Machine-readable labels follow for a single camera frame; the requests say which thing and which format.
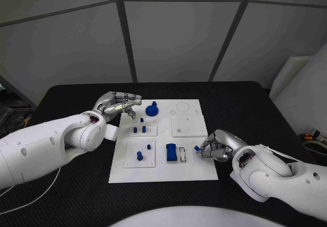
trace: black mat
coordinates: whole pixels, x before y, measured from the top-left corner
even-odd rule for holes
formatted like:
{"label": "black mat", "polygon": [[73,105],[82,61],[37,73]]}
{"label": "black mat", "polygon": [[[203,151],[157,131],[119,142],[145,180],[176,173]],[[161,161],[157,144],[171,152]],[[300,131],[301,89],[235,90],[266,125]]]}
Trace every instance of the black mat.
{"label": "black mat", "polygon": [[[248,144],[262,143],[314,163],[255,82],[56,86],[43,98],[30,125],[91,110],[96,99],[108,91],[134,93],[143,99],[199,99],[209,133],[223,129]],[[114,125],[118,123],[119,116],[111,121]],[[325,224],[298,213],[278,199],[256,202],[229,178],[230,162],[215,164],[219,181],[108,184],[114,146],[114,142],[104,140],[94,152],[81,155],[63,166],[46,195],[26,208],[1,215],[1,226],[107,226],[143,211],[180,205],[228,208],[288,226],[297,226],[304,221],[310,221],[311,225]],[[29,203],[45,192],[55,175],[56,171],[16,186],[0,198],[0,212]]]}

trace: blue object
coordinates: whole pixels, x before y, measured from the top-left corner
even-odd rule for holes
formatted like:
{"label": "blue object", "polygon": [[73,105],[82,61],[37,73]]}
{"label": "blue object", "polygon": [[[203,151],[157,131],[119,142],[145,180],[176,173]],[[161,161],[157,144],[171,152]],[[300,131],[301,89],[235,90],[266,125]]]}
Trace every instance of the blue object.
{"label": "blue object", "polygon": [[158,114],[158,107],[155,101],[151,103],[151,105],[145,109],[147,116],[153,117]]}
{"label": "blue object", "polygon": [[176,144],[174,143],[167,144],[166,148],[167,148],[167,161],[177,161]]}
{"label": "blue object", "polygon": [[197,146],[194,147],[194,149],[196,149],[196,151],[200,151],[202,150]]}
{"label": "blue object", "polygon": [[143,159],[143,155],[141,155],[141,152],[140,152],[140,151],[137,152],[137,156],[138,156],[137,159],[138,159],[138,161],[140,161],[140,160]]}

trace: hole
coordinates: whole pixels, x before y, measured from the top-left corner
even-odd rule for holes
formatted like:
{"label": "hole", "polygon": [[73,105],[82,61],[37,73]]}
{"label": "hole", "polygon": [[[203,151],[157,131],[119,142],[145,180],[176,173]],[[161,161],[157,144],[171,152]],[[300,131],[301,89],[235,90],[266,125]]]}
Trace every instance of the hole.
{"label": "hole", "polygon": [[27,150],[26,150],[26,148],[22,148],[20,153],[22,153],[23,156],[27,155]]}
{"label": "hole", "polygon": [[320,180],[318,173],[314,173],[314,178],[315,178],[315,180]]}
{"label": "hole", "polygon": [[53,137],[50,137],[50,143],[52,143],[52,145],[55,145],[55,144],[56,144],[56,140],[55,140],[55,138],[53,138]]}

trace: black table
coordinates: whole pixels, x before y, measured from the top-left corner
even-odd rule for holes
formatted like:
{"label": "black table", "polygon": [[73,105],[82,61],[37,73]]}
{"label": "black table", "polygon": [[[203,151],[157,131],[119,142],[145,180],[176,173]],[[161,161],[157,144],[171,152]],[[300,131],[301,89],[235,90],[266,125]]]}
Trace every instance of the black table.
{"label": "black table", "polygon": [[[91,110],[108,91],[124,91],[143,99],[199,99],[207,132],[223,129],[248,144],[264,144],[297,159],[314,163],[297,135],[255,82],[125,83],[62,85],[49,89],[30,125]],[[119,124],[119,115],[111,121]],[[46,195],[26,208],[0,216],[1,226],[107,226],[147,210],[180,205],[213,206],[253,214],[284,225],[325,222],[298,213],[281,200],[256,202],[229,177],[232,164],[215,163],[219,180],[108,184],[114,156],[112,141],[62,167]],[[29,203],[56,176],[16,186],[0,198],[0,212]]]}

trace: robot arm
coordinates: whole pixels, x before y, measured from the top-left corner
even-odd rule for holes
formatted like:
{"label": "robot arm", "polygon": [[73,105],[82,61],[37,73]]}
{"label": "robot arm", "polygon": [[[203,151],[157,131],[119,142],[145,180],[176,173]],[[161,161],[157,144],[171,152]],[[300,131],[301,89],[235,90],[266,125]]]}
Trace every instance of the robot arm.
{"label": "robot arm", "polygon": [[[215,135],[215,140],[210,135],[203,142],[202,150],[216,141],[223,149],[202,151],[202,156],[210,153],[216,161],[220,160],[222,154],[232,158],[230,177],[248,195],[259,202],[275,197],[298,212],[327,221],[327,167],[304,163],[264,145],[236,144],[235,135],[222,130],[216,130]],[[295,162],[285,164],[274,154]]]}
{"label": "robot arm", "polygon": [[135,118],[134,105],[141,105],[141,96],[108,92],[92,111],[27,127],[0,139],[0,189],[50,173],[94,151],[104,138],[115,141],[118,128],[107,122],[118,113]]}

